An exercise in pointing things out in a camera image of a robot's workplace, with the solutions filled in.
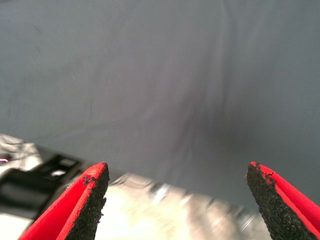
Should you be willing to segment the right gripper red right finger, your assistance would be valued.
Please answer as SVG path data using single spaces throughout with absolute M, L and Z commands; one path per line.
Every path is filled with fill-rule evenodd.
M 320 207 L 283 177 L 252 161 L 246 180 L 273 240 L 320 238 Z

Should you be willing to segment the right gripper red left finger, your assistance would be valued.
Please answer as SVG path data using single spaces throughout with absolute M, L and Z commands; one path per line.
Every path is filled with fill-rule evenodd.
M 106 203 L 106 162 L 85 170 L 19 237 L 21 240 L 93 240 Z

